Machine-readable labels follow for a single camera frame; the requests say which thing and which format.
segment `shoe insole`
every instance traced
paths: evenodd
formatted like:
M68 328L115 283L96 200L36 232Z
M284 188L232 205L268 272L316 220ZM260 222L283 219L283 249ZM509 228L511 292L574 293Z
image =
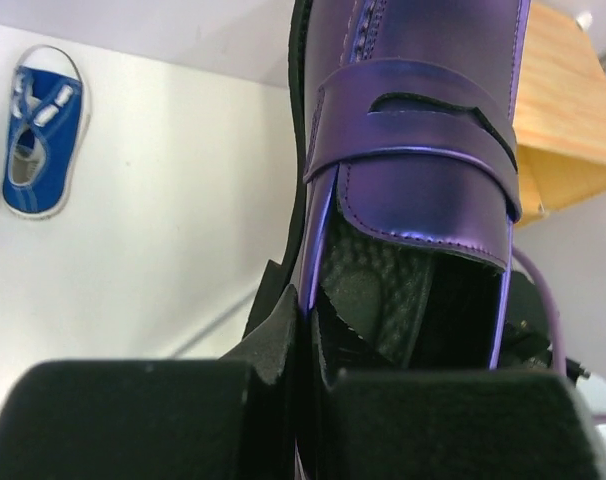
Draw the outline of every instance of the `shoe insole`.
M333 212L321 287L339 316L401 367L487 368L500 280L496 268L372 238Z
M43 165L45 150L41 142L28 128L19 137L12 157L11 178L16 185L26 185L34 180Z

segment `black foam pad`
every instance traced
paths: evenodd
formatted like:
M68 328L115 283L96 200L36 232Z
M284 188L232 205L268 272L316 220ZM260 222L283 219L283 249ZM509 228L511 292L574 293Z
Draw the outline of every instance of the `black foam pad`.
M606 479L597 433L547 373L345 372L325 403L327 479Z
M0 415L0 480L233 478L251 374L242 362L39 365Z
M0 480L292 478L296 305L287 288L219 361L33 368L0 414Z

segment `blue sneaker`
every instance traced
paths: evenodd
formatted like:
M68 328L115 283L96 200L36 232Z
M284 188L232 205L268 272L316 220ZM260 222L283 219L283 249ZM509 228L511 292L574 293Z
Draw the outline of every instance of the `blue sneaker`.
M29 219L58 213L90 118L89 90L72 59L55 47L25 52L12 82L3 199Z

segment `purple cable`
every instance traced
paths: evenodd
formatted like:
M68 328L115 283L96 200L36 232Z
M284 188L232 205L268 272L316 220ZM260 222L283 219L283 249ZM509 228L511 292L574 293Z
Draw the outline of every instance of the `purple cable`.
M563 342L563 333L561 332L561 321L559 319L559 310L552 297L552 292L548 286L541 271L536 268L534 262L530 260L521 250L512 247L512 255L523 266L525 271L532 277L534 285L538 288L543 301L543 310L550 324L550 336L552 337L552 359L554 370L567 376L567 356L565 354L565 343Z

